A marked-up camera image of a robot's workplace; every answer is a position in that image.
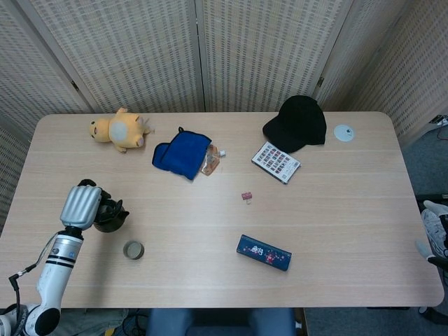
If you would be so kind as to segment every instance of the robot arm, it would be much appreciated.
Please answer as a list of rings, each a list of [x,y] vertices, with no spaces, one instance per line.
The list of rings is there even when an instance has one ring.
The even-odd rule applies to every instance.
[[[19,335],[20,332],[28,336],[44,336],[56,329],[62,296],[83,244],[82,231],[95,223],[99,230],[112,232],[129,214],[122,208],[121,201],[114,202],[110,198],[91,180],[83,180],[71,189],[60,217],[65,230],[57,233],[37,283],[41,303],[21,306],[20,311],[13,309],[1,315],[0,336]],[[15,278],[29,272],[27,269],[29,267],[17,273]]]

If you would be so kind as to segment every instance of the white round object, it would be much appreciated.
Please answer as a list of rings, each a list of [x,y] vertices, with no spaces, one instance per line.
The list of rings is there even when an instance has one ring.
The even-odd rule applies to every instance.
[[[355,139],[355,130],[348,125],[338,125],[333,130],[335,137],[343,142]]]

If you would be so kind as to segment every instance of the small packet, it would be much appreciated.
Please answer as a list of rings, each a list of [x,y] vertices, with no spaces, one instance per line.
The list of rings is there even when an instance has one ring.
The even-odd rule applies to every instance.
[[[202,163],[201,172],[205,175],[210,175],[215,170],[216,166],[219,164],[220,153],[214,145],[209,145],[207,147],[207,152],[205,154],[204,162]]]

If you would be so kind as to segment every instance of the cap brim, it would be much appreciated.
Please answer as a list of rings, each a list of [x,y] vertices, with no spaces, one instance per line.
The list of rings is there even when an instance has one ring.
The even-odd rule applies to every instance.
[[[275,117],[263,126],[263,134],[274,146],[285,153],[292,153],[301,149],[306,143],[292,136],[285,130],[279,122],[279,117]]]

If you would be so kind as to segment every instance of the gray carpet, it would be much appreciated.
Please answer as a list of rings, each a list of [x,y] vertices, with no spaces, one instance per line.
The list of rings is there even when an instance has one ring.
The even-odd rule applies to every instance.
[[[448,141],[437,139],[438,130],[423,135],[404,148],[407,171],[416,195],[448,193]],[[442,129],[448,137],[448,127]],[[448,314],[448,289],[437,307]],[[417,308],[407,311],[366,308],[306,309],[309,336],[448,335],[448,325],[435,325],[422,318]]]

